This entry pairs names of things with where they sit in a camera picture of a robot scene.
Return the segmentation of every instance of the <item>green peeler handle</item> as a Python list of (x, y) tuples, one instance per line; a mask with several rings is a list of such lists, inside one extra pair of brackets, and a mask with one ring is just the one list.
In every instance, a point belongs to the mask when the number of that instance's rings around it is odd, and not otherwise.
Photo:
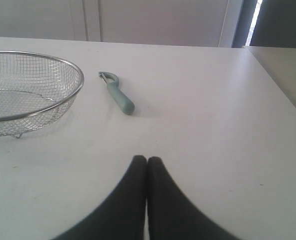
[[(106, 84), (107, 84), (107, 89), (114, 99), (114, 101), (117, 103), (121, 111), (126, 114), (126, 115), (131, 115), (134, 111), (134, 103), (124, 95), (123, 92), (120, 91), (118, 88), (119, 86), (119, 78), (114, 75), (113, 73), (109, 72), (99, 72), (99, 76), (102, 77)], [(112, 82), (107, 82), (106, 77), (109, 79), (112, 79)]]

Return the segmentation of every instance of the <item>wire mesh strainer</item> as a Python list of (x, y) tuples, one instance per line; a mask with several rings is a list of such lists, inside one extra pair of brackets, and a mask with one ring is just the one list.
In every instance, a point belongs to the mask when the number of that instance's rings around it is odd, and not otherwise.
[(20, 137), (59, 119), (83, 85), (83, 73), (61, 58), (0, 51), (0, 136)]

